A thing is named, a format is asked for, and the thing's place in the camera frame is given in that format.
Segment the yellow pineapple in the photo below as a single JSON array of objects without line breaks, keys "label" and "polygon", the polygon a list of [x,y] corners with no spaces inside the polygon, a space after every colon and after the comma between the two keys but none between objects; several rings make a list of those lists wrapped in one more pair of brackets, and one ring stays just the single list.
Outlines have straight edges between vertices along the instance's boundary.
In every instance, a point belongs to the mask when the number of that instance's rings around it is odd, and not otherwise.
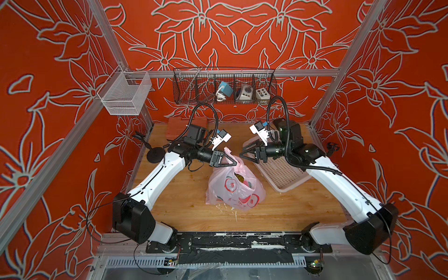
[{"label": "yellow pineapple", "polygon": [[246,182],[245,178],[242,175],[237,174],[237,173],[235,173],[234,175],[237,177],[239,182],[241,182],[241,183],[245,183]]}]

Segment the pink plastic bag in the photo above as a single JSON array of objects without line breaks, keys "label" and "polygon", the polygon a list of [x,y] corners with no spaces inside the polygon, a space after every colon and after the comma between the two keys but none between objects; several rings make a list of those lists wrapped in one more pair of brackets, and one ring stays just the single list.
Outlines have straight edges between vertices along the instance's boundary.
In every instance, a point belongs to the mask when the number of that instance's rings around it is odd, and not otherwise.
[{"label": "pink plastic bag", "polygon": [[[229,148],[224,148],[224,151],[230,151],[232,154]],[[208,205],[224,203],[237,210],[248,211],[266,199],[266,191],[262,182],[244,161],[238,156],[234,158],[238,161],[235,167],[213,169],[205,193],[205,203]],[[239,182],[235,173],[242,175],[246,182]]]}]

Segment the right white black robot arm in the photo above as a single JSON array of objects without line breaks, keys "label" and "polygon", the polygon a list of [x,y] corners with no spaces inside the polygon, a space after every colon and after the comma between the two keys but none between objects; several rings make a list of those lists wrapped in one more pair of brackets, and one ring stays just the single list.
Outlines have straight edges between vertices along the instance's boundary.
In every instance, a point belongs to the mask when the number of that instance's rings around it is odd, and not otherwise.
[{"label": "right white black robot arm", "polygon": [[299,241],[304,251],[314,253],[323,245],[350,245],[361,254],[371,255],[392,239],[399,214],[397,207],[381,203],[357,186],[335,166],[329,152],[305,143],[300,126],[290,121],[288,115],[274,121],[259,121],[250,130],[259,140],[243,147],[241,158],[254,163],[284,158],[287,164],[322,184],[352,218],[341,224],[314,222],[305,227]]}]

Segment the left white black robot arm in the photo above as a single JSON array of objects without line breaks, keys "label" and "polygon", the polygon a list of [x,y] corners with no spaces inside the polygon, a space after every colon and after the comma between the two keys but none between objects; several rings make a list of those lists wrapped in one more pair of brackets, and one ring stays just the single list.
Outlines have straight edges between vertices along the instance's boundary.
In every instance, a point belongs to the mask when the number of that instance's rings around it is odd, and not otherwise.
[{"label": "left white black robot arm", "polygon": [[230,157],[229,152],[218,149],[230,138],[230,133],[224,129],[208,131],[190,121],[167,147],[153,149],[149,157],[157,163],[157,167],[127,194],[114,197],[113,229],[139,245],[157,242],[173,249],[177,245],[177,231],[156,221],[151,213],[157,199],[176,175],[194,160],[213,168],[236,166],[237,161]]}]

